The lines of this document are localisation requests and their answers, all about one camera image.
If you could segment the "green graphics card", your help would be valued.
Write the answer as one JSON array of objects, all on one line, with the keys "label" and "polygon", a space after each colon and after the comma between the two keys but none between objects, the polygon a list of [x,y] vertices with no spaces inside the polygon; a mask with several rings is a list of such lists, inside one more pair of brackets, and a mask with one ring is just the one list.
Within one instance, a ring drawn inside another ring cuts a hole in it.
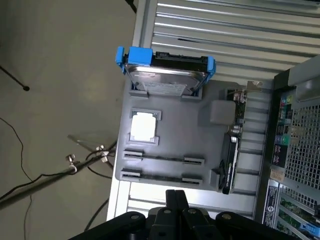
[{"label": "green graphics card", "polygon": [[218,189],[223,194],[254,196],[257,193],[269,116],[270,95],[261,82],[229,86],[219,93],[234,109],[227,124]]}]

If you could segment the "grey plastic parts rack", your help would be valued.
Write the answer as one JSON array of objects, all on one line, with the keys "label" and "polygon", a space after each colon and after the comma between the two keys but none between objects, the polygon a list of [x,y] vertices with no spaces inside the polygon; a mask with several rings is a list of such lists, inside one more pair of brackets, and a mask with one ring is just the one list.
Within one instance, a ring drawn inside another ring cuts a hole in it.
[{"label": "grey plastic parts rack", "polygon": [[[213,81],[200,97],[124,96],[115,177],[120,181],[219,191],[219,166],[232,112],[220,91],[237,85]],[[132,118],[150,113],[156,118],[153,142],[131,140]],[[202,179],[200,185],[121,177],[133,172],[152,176]]]}]

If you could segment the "silver CPU chip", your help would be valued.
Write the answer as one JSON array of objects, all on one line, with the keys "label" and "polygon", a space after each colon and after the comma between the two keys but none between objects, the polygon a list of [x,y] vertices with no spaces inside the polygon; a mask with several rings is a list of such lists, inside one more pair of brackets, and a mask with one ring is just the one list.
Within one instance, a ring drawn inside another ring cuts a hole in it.
[{"label": "silver CPU chip", "polygon": [[137,142],[155,140],[157,119],[151,113],[138,112],[132,117],[130,139]]}]

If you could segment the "clear acrylic plate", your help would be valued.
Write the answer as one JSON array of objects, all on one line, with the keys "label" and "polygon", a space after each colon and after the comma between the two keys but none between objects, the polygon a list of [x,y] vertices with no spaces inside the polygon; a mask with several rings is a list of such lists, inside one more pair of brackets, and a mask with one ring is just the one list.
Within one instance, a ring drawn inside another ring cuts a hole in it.
[{"label": "clear acrylic plate", "polygon": [[77,146],[93,152],[96,148],[104,146],[105,149],[114,147],[117,140],[114,137],[105,136],[97,133],[69,134],[67,138]]}]

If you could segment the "metal stand pole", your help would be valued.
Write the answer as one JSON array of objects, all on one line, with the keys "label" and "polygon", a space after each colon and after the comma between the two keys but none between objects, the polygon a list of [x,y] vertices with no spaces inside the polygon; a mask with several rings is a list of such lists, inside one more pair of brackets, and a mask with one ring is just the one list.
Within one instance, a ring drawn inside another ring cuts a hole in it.
[{"label": "metal stand pole", "polygon": [[0,197],[0,211],[68,176],[78,174],[80,171],[95,164],[103,158],[113,155],[115,153],[116,145],[116,143],[113,143],[108,148],[95,150],[89,153],[86,159],[82,162],[71,160],[69,167],[61,172],[51,174],[42,173],[30,182],[13,187]]}]

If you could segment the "grey metal PC case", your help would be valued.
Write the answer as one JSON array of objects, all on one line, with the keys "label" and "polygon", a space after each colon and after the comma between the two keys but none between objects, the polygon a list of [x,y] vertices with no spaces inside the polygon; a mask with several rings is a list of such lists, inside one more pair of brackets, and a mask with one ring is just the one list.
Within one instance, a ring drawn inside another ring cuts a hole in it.
[{"label": "grey metal PC case", "polygon": [[255,220],[320,240],[320,54],[274,77]]}]

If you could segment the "black tripod leg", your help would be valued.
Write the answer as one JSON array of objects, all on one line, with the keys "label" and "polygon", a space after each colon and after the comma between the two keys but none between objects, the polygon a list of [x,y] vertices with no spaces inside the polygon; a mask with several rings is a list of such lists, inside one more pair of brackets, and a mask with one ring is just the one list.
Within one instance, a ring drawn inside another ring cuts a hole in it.
[{"label": "black tripod leg", "polygon": [[7,71],[1,65],[0,65],[0,70],[3,71],[7,76],[9,76],[13,81],[15,81],[19,86],[21,86],[24,91],[28,92],[30,90],[29,86],[23,84],[21,81],[19,81],[14,75],[12,75],[9,71]]}]

